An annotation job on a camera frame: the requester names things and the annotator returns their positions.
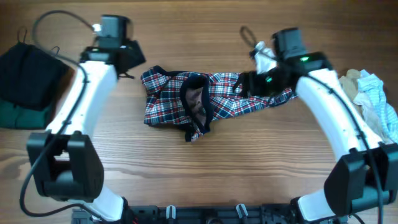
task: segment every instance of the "wooden table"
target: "wooden table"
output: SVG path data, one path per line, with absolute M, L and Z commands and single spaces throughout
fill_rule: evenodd
M 398 5 L 393 1 L 13 2 L 0 5 L 2 53 L 16 43 L 20 26 L 30 30 L 36 18 L 52 9 L 75 12 L 91 23 L 100 22 L 102 14 L 133 20 L 134 39 L 147 63 L 130 71 L 135 80 L 119 82 L 93 138 L 106 169 L 106 185 L 131 205 L 286 203 L 323 187 L 335 160 L 299 99 L 212 122 L 211 132 L 193 144 L 184 141 L 181 131 L 143 123 L 146 93 L 139 77 L 149 67 L 209 73 L 254 69 L 250 49 L 238 33 L 241 25 L 268 45 L 274 32 L 300 27 L 307 48 L 324 51 L 340 75 L 348 68 L 377 74 L 384 80 L 390 104 L 398 107 Z M 39 38 L 47 47 L 58 45 L 61 54 L 78 59 L 93 35 L 71 18 L 53 16 L 40 25 Z M 29 218 L 19 209 L 20 187 L 30 167 L 25 151 L 29 134 L 0 129 L 0 223 L 68 223 L 70 211 Z M 35 212 L 63 205 L 40 198 L 33 182 L 26 201 Z M 385 223 L 398 222 L 396 203 L 384 210 Z M 360 215 L 366 223 L 376 223 L 376 209 Z

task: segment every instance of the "red plaid cloth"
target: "red plaid cloth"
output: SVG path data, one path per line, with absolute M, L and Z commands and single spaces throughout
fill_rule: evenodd
M 226 119 L 261 110 L 275 104 L 281 104 L 294 96 L 289 88 L 280 95 L 273 97 L 251 96 L 243 98 L 238 96 L 241 85 L 237 87 L 236 93 L 232 91 L 240 73 L 197 73 L 197 72 L 166 72 L 159 66 L 155 66 L 144 72 L 141 76 L 142 84 L 147 90 L 147 103 L 144 123 L 155 126 L 158 124 L 175 124 L 186 130 L 187 141 L 194 141 L 204 135 L 210 129 L 195 122 L 187 114 L 184 108 L 184 99 L 180 96 L 180 90 L 184 83 L 195 82 L 196 79 L 205 79 L 208 88 L 204 88 L 202 94 L 208 98 L 211 108 L 211 120 Z

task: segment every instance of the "black cable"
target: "black cable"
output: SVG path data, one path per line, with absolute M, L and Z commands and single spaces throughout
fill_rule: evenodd
M 244 35 L 243 31 L 245 31 L 245 30 L 246 30 L 246 32 L 248 32 L 250 34 L 250 36 L 252 37 L 252 40 L 254 42 L 250 42 L 249 39 Z M 241 34 L 241 37 L 243 38 L 243 41 L 245 41 L 245 43 L 247 43 L 250 47 L 256 48 L 256 45 L 257 45 L 257 42 L 255 42 L 256 38 L 255 38 L 254 34 L 251 32 L 251 30 L 249 28 L 247 28 L 246 26 L 242 26 L 242 28 L 240 30 L 240 34 Z M 269 59 L 272 59 L 272 60 L 276 61 L 281 66 L 287 67 L 287 68 L 291 69 L 292 71 L 295 71 L 295 72 L 301 74 L 302 76 L 310 78 L 313 81 L 317 82 L 318 84 L 320 84 L 321 86 L 326 88 L 329 91 L 329 93 L 334 94 L 339 99 L 340 103 L 345 107 L 346 111 L 348 112 L 349 116 L 351 117 L 351 119 L 352 119 L 352 121 L 353 121 L 353 123 L 355 125 L 355 128 L 359 132 L 358 137 L 361 138 L 361 140 L 362 140 L 362 142 L 363 142 L 363 144 L 364 144 L 364 146 L 366 148 L 366 152 L 369 155 L 369 161 L 370 161 L 371 168 L 373 169 L 374 179 L 375 179 L 376 188 L 377 188 L 378 207 L 379 207 L 379 215 L 378 215 L 378 218 L 377 218 L 378 219 L 377 222 L 378 222 L 378 224 L 382 224 L 383 223 L 383 204 L 384 203 L 383 203 L 383 196 L 382 196 L 381 181 L 380 181 L 379 171 L 378 171 L 378 168 L 377 168 L 377 165 L 376 165 L 376 160 L 374 159 L 373 153 L 371 152 L 371 150 L 369 148 L 369 145 L 368 145 L 368 142 L 366 141 L 365 134 L 363 133 L 361 127 L 359 126 L 354 114 L 351 112 L 351 110 L 349 109 L 348 105 L 344 102 L 342 97 L 339 94 L 336 93 L 336 91 L 334 89 L 330 88 L 327 84 L 321 82 L 319 79 L 310 76 L 308 73 L 305 73 L 303 71 L 297 70 L 296 68 L 291 67 L 287 63 L 284 63 L 284 62 L 280 61 L 277 58 L 274 58 L 274 57 L 271 57 L 271 56 L 267 55 L 266 53 L 264 53 L 264 49 L 259 50 L 258 53 L 262 54 L 263 56 L 265 56 L 265 57 L 267 57 Z
M 124 76 L 119 75 L 119 78 L 131 78 L 131 79 L 135 79 L 134 76 L 129 75 L 127 72 L 124 72 L 123 75 L 124 75 Z
M 60 52 L 60 47 L 55 46 L 55 47 L 51 48 L 51 50 L 54 50 L 54 49 L 57 49 L 57 53 L 55 53 L 57 55 Z
M 24 41 L 23 41 L 22 43 L 25 43 L 26 35 L 27 35 L 27 28 L 26 28 L 25 26 L 22 26 L 22 27 L 20 27 L 20 28 L 18 29 L 18 31 L 17 31 L 17 40 L 18 40 L 18 42 L 21 42 L 21 41 L 19 40 L 19 31 L 21 31 L 22 28 L 25 29 Z
M 61 128 L 59 129 L 59 131 L 55 134 L 55 136 L 48 142 L 48 144 L 44 147 L 43 151 L 40 153 L 40 155 L 38 156 L 38 158 L 36 159 L 36 161 L 33 163 L 32 167 L 30 168 L 30 171 L 28 172 L 28 174 L 26 175 L 26 178 L 24 180 L 24 183 L 22 184 L 22 188 L 21 188 L 21 194 L 19 196 L 19 205 L 21 207 L 21 210 L 28 216 L 31 217 L 46 217 L 49 215 L 53 215 L 56 214 L 58 212 L 62 212 L 66 209 L 72 208 L 72 207 L 80 207 L 84 210 L 86 210 L 88 213 L 90 213 L 91 215 L 93 215 L 96 218 L 99 218 L 100 220 L 107 222 L 106 220 L 104 220 L 100 215 L 96 214 L 95 212 L 91 211 L 90 209 L 88 209 L 87 207 L 85 207 L 84 205 L 80 204 L 80 203 L 74 203 L 71 205 L 67 205 L 64 206 L 62 208 L 58 208 L 56 210 L 53 210 L 51 212 L 46 212 L 46 213 L 33 213 L 30 212 L 25 205 L 25 194 L 26 194 L 26 188 L 29 184 L 30 178 L 32 177 L 34 171 L 36 170 L 38 164 L 40 163 L 41 160 L 44 159 L 44 157 L 50 152 L 52 146 L 55 143 L 55 140 L 59 137 L 59 135 L 61 135 L 63 133 L 63 131 L 65 130 L 65 128 L 67 127 L 67 125 L 69 124 L 69 121 L 71 120 L 74 112 L 76 111 L 76 109 L 78 108 L 78 105 L 81 101 L 81 99 L 83 98 L 83 95 L 86 91 L 87 88 L 87 83 L 88 83 L 88 75 L 86 70 L 76 61 L 63 56 L 63 55 L 59 55 L 59 54 L 55 54 L 54 52 L 52 52 L 51 50 L 47 50 L 44 47 L 42 47 L 42 45 L 39 43 L 39 41 L 37 40 L 37 27 L 39 26 L 40 22 L 47 16 L 51 15 L 51 14 L 66 14 L 69 16 L 74 17 L 75 19 L 78 19 L 80 22 L 84 23 L 90 30 L 93 31 L 92 26 L 86 22 L 84 19 L 82 19 L 81 17 L 79 17 L 78 15 L 68 12 L 68 11 L 63 11 L 63 10 L 54 10 L 54 11 L 49 11 L 46 12 L 45 14 L 41 15 L 34 23 L 33 25 L 33 29 L 32 29 L 32 39 L 34 41 L 34 44 L 37 46 L 37 48 L 43 50 L 44 52 L 46 52 L 47 54 L 60 58 L 62 60 L 65 60 L 67 62 L 70 62 L 74 65 L 76 65 L 78 68 L 80 68 L 83 72 L 84 78 L 83 78 L 83 86 L 81 88 L 80 94 L 78 95 L 78 98 L 76 99 L 75 104 L 73 105 L 72 109 L 70 110 L 67 118 L 65 119 L 65 121 L 63 122 Z
M 357 214 L 351 214 L 352 216 L 354 216 L 358 221 L 359 221 L 359 223 L 360 224 L 365 224 L 365 222 L 362 220 L 362 218 L 361 217 L 359 217 L 359 215 L 357 215 Z

